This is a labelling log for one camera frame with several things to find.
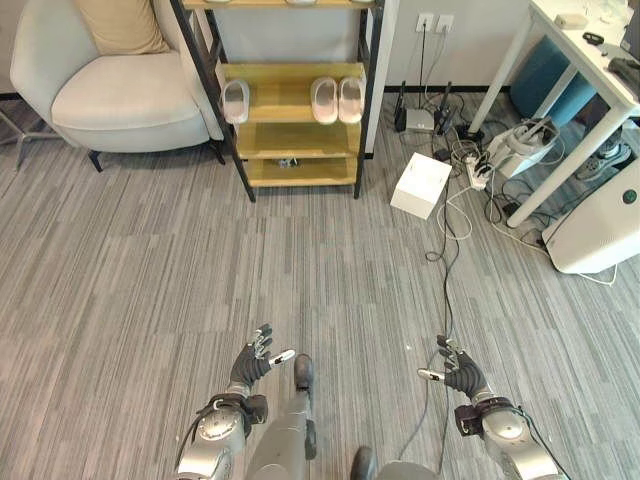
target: wall socket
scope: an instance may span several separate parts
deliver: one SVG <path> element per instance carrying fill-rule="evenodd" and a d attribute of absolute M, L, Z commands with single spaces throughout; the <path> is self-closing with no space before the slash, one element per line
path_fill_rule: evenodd
<path fill-rule="evenodd" d="M 440 15 L 438 18 L 438 24 L 436 25 L 436 33 L 442 33 L 445 27 L 447 27 L 447 34 L 451 33 L 451 27 L 453 26 L 453 15 Z"/>
<path fill-rule="evenodd" d="M 422 32 L 426 30 L 431 31 L 433 27 L 433 13 L 420 13 L 418 14 L 418 25 L 416 26 L 416 32 Z"/>

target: robotic arm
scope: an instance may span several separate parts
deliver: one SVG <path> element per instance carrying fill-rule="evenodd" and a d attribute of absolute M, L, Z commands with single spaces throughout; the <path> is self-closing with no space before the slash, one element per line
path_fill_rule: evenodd
<path fill-rule="evenodd" d="M 231 369 L 225 393 L 215 395 L 189 427 L 176 460 L 178 480 L 226 480 L 231 478 L 233 457 L 241 452 L 251 425 L 267 420 L 267 399 L 250 396 L 253 384 L 273 367 L 295 356 L 285 350 L 271 357 L 265 352 L 271 342 L 271 326 L 255 331 Z"/>
<path fill-rule="evenodd" d="M 507 479 L 565 478 L 550 453 L 531 435 L 528 417 L 509 399 L 493 393 L 482 370 L 469 355 L 453 340 L 440 335 L 438 345 L 445 357 L 446 373 L 420 368 L 418 375 L 425 380 L 444 382 L 471 400 L 471 405 L 461 405 L 455 410 L 460 434 L 479 435 Z"/>

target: wall baseboard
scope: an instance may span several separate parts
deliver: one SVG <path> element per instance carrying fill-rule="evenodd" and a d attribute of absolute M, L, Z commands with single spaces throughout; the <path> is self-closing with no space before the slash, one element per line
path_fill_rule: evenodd
<path fill-rule="evenodd" d="M 430 93 L 444 92 L 447 88 L 446 85 L 430 85 Z M 500 89 L 501 92 L 509 92 L 510 85 L 503 85 Z M 420 85 L 407 85 L 404 87 L 406 93 L 420 93 L 424 90 L 424 87 Z M 451 85 L 451 91 L 457 93 L 484 93 L 489 90 L 489 85 Z M 384 87 L 384 93 L 398 93 L 400 91 L 400 85 L 386 85 Z"/>
<path fill-rule="evenodd" d="M 22 97 L 19 93 L 9 92 L 9 93 L 0 93 L 0 102 L 5 100 L 21 100 Z"/>

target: cardboard box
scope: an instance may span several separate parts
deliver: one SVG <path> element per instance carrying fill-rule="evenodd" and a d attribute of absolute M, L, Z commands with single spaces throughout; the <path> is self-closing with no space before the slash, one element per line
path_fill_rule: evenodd
<path fill-rule="evenodd" d="M 426 220 L 438 203 L 451 165 L 414 153 L 393 192 L 391 206 Z"/>

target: shoe rack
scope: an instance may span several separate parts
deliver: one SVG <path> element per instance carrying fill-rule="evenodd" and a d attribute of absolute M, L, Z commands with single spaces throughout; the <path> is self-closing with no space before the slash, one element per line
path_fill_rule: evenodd
<path fill-rule="evenodd" d="M 249 199 L 255 202 L 254 188 L 258 187 L 311 185 L 353 185 L 353 196 L 358 198 L 362 185 L 384 0 L 368 3 L 317 0 L 310 6 L 291 5 L 285 0 L 230 0 L 226 3 L 171 0 L 171 5 L 222 130 L 225 149 L 233 157 Z M 230 8 L 360 10 L 357 62 L 228 63 L 215 11 Z M 205 12 L 212 41 L 204 40 L 206 35 L 203 35 L 200 25 L 201 16 L 196 15 L 194 10 Z M 370 43 L 366 39 L 369 21 L 372 21 Z M 310 89 L 313 81 L 318 77 L 329 76 L 340 82 L 347 76 L 360 78 L 363 73 L 366 89 L 361 121 L 353 125 L 340 121 L 331 125 L 317 123 L 311 111 Z M 221 94 L 224 83 L 236 78 L 246 80 L 250 87 L 249 121 L 230 125 L 224 119 Z M 282 168 L 279 159 L 288 157 L 295 157 L 298 166 Z"/>

